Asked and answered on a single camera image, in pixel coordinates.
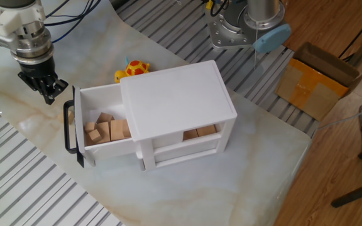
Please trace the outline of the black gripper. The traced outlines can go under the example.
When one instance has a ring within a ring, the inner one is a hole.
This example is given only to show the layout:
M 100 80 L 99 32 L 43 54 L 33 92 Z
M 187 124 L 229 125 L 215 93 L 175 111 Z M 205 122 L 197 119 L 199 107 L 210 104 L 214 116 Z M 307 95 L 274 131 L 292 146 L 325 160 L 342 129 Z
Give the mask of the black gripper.
M 66 81 L 58 79 L 53 57 L 34 65 L 26 65 L 24 63 L 19 65 L 21 71 L 18 77 L 33 91 L 38 91 L 48 105 L 52 105 L 55 98 L 69 85 Z

